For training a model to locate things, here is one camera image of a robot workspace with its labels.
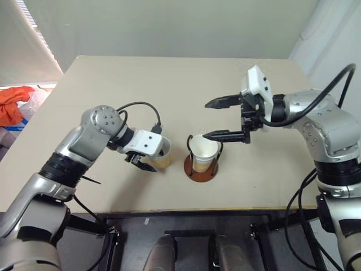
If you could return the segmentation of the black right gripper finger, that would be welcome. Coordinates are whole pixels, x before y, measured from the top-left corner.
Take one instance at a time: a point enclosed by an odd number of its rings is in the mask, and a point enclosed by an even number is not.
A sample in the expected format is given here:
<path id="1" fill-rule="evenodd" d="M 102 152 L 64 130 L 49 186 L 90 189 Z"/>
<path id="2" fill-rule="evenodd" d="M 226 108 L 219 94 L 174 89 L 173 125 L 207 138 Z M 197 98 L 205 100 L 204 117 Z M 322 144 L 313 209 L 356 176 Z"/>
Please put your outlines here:
<path id="1" fill-rule="evenodd" d="M 212 109 L 224 109 L 230 108 L 232 106 L 238 106 L 240 104 L 241 96 L 240 94 L 236 94 L 212 99 L 208 103 L 206 103 L 204 107 Z"/>
<path id="2" fill-rule="evenodd" d="M 244 133 L 242 131 L 231 132 L 229 130 L 215 130 L 202 135 L 204 138 L 217 142 L 243 142 Z"/>

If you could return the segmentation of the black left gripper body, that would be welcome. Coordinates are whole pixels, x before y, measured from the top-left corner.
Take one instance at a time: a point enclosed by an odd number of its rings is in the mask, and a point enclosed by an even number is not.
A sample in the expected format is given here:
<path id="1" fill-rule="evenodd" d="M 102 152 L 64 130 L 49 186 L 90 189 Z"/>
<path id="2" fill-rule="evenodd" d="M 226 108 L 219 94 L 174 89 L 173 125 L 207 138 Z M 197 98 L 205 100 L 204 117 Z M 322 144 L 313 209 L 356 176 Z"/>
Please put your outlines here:
<path id="1" fill-rule="evenodd" d="M 142 163 L 141 158 L 144 156 L 143 154 L 136 151 L 129 151 L 125 155 L 125 161 L 127 163 L 132 163 L 133 165 L 140 165 Z"/>

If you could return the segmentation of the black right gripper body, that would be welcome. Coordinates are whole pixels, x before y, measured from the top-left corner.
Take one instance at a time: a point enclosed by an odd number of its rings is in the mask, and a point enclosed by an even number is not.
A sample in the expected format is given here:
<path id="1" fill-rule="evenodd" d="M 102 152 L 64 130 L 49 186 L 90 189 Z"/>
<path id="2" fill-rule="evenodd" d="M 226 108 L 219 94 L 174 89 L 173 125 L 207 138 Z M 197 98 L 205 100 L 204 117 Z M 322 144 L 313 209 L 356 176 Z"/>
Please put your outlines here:
<path id="1" fill-rule="evenodd" d="M 260 116 L 265 115 L 264 99 L 260 94 L 241 95 L 241 131 L 244 134 L 243 143 L 250 144 L 250 133 L 263 128 Z"/>

